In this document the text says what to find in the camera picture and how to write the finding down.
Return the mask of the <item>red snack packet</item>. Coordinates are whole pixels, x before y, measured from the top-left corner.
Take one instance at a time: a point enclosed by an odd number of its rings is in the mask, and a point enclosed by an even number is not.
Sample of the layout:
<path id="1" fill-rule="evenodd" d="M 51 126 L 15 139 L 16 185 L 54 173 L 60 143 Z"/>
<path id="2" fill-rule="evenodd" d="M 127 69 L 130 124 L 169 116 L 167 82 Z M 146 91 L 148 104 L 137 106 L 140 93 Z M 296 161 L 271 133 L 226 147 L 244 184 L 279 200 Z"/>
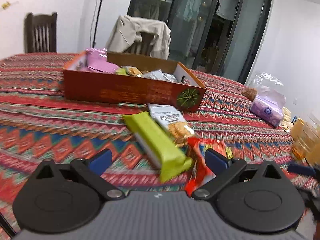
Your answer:
<path id="1" fill-rule="evenodd" d="M 233 153 L 217 139 L 188 138 L 188 156 L 194 161 L 192 173 L 184 189 L 192 193 L 231 165 Z"/>

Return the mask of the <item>long green snack bar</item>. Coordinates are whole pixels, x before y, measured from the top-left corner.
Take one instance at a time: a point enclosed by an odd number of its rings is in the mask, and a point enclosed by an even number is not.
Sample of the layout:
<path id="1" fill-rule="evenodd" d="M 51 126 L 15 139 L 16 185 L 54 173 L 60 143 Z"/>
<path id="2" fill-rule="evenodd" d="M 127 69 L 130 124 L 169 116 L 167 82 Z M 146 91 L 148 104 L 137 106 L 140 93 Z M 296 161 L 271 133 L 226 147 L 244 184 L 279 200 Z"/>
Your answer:
<path id="1" fill-rule="evenodd" d="M 161 183 L 166 183 L 192 168 L 193 160 L 176 147 L 163 129 L 152 120 L 149 113 L 124 115 L 123 119 L 151 163 L 159 169 Z"/>

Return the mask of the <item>silver cracker packet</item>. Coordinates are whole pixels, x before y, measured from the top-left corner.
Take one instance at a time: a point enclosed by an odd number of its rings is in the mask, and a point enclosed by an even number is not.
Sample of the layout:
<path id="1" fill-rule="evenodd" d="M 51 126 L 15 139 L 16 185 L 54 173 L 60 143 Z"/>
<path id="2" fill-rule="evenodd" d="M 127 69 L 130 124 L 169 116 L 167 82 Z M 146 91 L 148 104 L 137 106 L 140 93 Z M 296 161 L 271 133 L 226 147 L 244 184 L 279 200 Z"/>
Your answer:
<path id="1" fill-rule="evenodd" d="M 148 104 L 150 116 L 169 135 L 175 144 L 184 145 L 195 135 L 182 113 L 170 105 Z"/>

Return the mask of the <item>orange cardboard snack box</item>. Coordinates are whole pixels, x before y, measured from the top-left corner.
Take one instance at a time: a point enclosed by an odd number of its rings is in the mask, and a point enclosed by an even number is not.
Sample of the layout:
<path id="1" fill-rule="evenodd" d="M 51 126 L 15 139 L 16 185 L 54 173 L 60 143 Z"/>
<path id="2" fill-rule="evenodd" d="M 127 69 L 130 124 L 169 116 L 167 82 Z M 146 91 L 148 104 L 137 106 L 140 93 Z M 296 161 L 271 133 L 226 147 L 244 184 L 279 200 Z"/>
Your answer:
<path id="1" fill-rule="evenodd" d="M 160 69 L 164 73 L 174 75 L 177 82 L 84 71 L 87 55 L 81 52 L 63 67 L 65 98 L 106 103 L 154 103 L 195 112 L 206 92 L 205 85 L 177 61 L 112 52 L 107 54 L 107 60 L 119 67 L 136 67 L 140 71 L 151 72 Z"/>

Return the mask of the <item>pink snack pack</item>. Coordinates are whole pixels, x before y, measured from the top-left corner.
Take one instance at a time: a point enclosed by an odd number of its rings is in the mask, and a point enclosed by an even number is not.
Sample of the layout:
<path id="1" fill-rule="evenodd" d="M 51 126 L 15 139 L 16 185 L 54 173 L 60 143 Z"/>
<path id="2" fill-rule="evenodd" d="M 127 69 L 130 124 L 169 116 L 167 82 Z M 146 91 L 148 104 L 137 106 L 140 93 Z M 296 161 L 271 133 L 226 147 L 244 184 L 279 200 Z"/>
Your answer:
<path id="1" fill-rule="evenodd" d="M 85 50 L 87 56 L 87 67 L 93 72 L 101 72 L 114 74 L 119 66 L 108 62 L 107 59 L 107 50 L 88 48 Z"/>

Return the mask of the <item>green white protein bar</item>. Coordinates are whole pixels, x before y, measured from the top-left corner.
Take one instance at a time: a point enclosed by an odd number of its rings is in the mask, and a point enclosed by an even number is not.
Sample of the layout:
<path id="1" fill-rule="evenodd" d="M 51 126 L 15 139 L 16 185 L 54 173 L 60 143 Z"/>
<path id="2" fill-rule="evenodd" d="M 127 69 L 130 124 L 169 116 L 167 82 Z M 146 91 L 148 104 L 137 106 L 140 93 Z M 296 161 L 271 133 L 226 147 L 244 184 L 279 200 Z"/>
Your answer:
<path id="1" fill-rule="evenodd" d="M 115 73 L 117 75 L 127 75 L 126 68 L 118 68 Z"/>

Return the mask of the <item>white orange cracker packet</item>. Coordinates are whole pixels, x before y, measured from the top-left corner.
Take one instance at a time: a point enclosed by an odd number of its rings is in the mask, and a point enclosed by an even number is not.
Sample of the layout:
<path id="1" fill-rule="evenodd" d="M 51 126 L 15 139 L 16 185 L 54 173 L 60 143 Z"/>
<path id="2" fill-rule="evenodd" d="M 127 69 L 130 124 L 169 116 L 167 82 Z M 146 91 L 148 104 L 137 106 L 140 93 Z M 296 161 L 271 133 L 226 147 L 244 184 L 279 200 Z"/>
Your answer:
<path id="1" fill-rule="evenodd" d="M 135 76 L 135 77 L 142 77 L 143 73 L 136 67 L 133 66 L 123 66 L 127 75 Z"/>

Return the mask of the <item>glass cup with tea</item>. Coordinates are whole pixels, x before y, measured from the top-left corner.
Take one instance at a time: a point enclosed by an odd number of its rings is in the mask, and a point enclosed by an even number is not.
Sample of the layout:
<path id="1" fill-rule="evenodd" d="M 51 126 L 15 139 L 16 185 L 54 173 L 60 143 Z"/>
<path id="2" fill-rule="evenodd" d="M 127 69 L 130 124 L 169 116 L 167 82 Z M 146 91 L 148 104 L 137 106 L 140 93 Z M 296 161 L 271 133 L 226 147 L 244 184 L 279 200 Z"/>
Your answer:
<path id="1" fill-rule="evenodd" d="M 297 118 L 290 135 L 293 139 L 291 154 L 297 161 L 303 160 L 319 144 L 319 126 Z"/>

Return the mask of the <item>purple tissue pack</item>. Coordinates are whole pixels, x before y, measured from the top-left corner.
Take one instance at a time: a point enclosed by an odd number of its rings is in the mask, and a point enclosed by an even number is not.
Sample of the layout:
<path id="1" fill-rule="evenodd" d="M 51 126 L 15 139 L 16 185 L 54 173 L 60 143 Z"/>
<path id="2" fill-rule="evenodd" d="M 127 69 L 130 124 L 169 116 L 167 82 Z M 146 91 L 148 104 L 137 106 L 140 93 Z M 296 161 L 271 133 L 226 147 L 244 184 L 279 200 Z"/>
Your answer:
<path id="1" fill-rule="evenodd" d="M 271 126 L 278 127 L 284 118 L 285 103 L 285 96 L 272 88 L 261 87 L 249 110 Z"/>

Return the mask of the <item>clear plastic bag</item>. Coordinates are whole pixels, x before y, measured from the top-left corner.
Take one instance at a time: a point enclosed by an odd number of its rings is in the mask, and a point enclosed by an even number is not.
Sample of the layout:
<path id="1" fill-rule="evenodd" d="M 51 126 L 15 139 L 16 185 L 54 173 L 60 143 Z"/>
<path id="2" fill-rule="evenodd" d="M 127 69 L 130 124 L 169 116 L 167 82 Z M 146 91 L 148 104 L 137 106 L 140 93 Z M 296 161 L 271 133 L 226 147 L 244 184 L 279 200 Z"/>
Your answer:
<path id="1" fill-rule="evenodd" d="M 250 78 L 248 86 L 246 86 L 241 94 L 248 100 L 253 101 L 256 95 L 264 88 L 268 87 L 277 92 L 282 92 L 284 84 L 275 76 L 267 72 L 256 72 Z"/>

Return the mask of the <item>dark wooden chair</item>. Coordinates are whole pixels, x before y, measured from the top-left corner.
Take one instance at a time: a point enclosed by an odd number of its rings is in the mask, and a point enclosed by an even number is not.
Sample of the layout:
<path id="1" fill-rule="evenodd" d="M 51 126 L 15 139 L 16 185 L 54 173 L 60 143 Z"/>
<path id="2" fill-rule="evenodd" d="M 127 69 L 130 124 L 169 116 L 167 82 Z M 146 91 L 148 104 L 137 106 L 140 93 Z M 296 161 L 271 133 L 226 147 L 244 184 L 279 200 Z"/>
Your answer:
<path id="1" fill-rule="evenodd" d="M 24 19 L 24 52 L 55 53 L 57 12 L 51 15 L 28 13 Z"/>

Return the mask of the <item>dark glass sliding door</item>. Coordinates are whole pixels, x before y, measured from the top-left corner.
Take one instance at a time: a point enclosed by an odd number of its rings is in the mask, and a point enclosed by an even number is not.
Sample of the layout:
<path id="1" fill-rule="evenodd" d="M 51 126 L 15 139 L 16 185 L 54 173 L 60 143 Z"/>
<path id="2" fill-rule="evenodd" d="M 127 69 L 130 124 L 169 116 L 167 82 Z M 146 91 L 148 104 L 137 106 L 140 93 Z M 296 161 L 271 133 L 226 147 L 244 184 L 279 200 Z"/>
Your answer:
<path id="1" fill-rule="evenodd" d="M 131 0 L 130 16 L 171 30 L 170 59 L 245 83 L 257 55 L 271 0 Z"/>

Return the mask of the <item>chair with beige jacket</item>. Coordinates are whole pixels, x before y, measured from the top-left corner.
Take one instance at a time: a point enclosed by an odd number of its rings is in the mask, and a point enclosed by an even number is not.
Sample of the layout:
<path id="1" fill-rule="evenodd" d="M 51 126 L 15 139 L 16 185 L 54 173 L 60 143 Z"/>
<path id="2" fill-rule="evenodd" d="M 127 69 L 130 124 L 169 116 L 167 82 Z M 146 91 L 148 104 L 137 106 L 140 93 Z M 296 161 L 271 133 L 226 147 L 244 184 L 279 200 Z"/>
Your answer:
<path id="1" fill-rule="evenodd" d="M 171 42 L 171 30 L 167 24 L 159 20 L 151 20 L 129 15 L 119 16 L 105 45 L 108 51 L 123 53 L 135 42 L 142 42 L 142 35 L 152 36 L 150 56 L 168 59 Z"/>

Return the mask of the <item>yellow flower sprigs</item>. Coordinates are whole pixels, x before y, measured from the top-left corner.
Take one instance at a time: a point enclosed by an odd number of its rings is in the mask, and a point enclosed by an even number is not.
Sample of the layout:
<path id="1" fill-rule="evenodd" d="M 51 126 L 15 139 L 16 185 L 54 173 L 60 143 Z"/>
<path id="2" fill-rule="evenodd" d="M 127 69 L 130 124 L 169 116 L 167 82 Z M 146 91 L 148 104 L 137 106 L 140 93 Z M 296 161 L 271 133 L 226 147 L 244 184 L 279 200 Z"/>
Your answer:
<path id="1" fill-rule="evenodd" d="M 15 1 L 15 2 L 9 2 L 9 1 L 6 1 L 4 3 L 1 4 L 1 10 L 7 10 L 9 7 L 15 5 L 19 3 L 19 1 Z"/>

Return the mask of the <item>black floor lamp stand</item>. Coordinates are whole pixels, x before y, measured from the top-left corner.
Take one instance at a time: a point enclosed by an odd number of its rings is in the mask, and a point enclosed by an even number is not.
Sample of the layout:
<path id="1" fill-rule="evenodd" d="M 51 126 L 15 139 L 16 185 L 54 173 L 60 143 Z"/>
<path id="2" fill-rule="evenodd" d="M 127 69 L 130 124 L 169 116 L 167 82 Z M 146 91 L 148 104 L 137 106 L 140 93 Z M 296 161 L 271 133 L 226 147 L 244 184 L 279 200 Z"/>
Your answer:
<path id="1" fill-rule="evenodd" d="M 94 48 L 96 45 L 98 22 L 99 22 L 99 17 L 100 17 L 100 12 L 101 12 L 101 7 L 102 7 L 103 1 L 104 0 L 96 0 L 95 1 L 93 18 L 92 18 L 92 22 L 91 22 L 90 35 L 89 35 L 89 40 L 90 40 L 90 44 L 91 44 L 92 48 Z"/>

